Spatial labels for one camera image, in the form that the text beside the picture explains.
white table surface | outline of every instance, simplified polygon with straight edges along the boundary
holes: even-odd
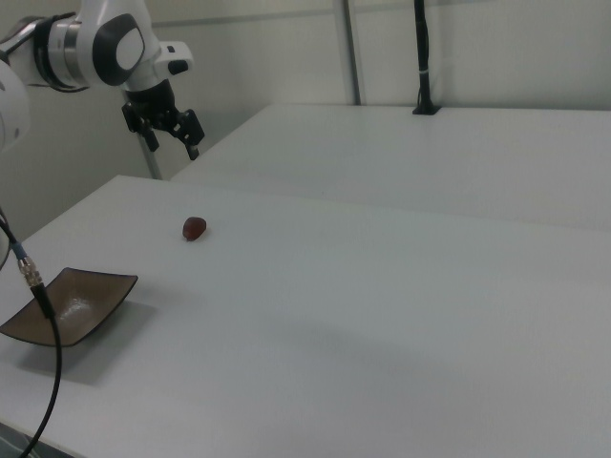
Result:
[[[48,281],[139,275],[66,350],[45,436],[85,456],[611,449],[611,234],[120,177],[26,247]],[[29,294],[10,261],[0,320]],[[0,338],[0,416],[35,428],[52,381]]]
[[[611,230],[611,113],[271,106],[173,181]]]

metal pole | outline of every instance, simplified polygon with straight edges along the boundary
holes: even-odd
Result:
[[[420,92],[415,115],[434,115],[441,107],[431,101],[431,81],[429,78],[429,28],[424,11],[424,0],[413,1],[416,17],[416,38],[418,40],[418,70],[420,72]]]

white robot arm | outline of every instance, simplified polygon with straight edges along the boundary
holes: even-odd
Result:
[[[105,85],[125,92],[127,125],[151,151],[158,129],[195,159],[203,130],[192,110],[177,110],[169,82],[192,65],[184,43],[155,37],[144,0],[81,0],[78,14],[26,17],[0,41],[0,151],[29,128],[24,85],[64,93]]]

white wall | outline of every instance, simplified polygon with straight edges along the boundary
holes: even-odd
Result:
[[[447,106],[611,108],[609,0],[426,0],[432,90]],[[412,0],[354,0],[368,104],[413,104]]]
[[[339,0],[148,3],[158,37],[188,43],[195,56],[196,68],[173,86],[179,108],[198,113],[202,152],[272,103],[353,102]],[[189,159],[172,139],[161,145],[169,178]]]

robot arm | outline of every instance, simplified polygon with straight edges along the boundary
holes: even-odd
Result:
[[[158,148],[158,129],[178,138],[192,159],[198,156],[203,130],[192,110],[176,108],[169,82],[192,68],[193,56],[184,43],[158,41],[144,0],[81,0],[78,14],[24,18],[0,43],[0,59],[29,85],[67,93],[119,87],[128,100],[128,127],[151,151]],[[1,66],[0,76],[7,73]]]

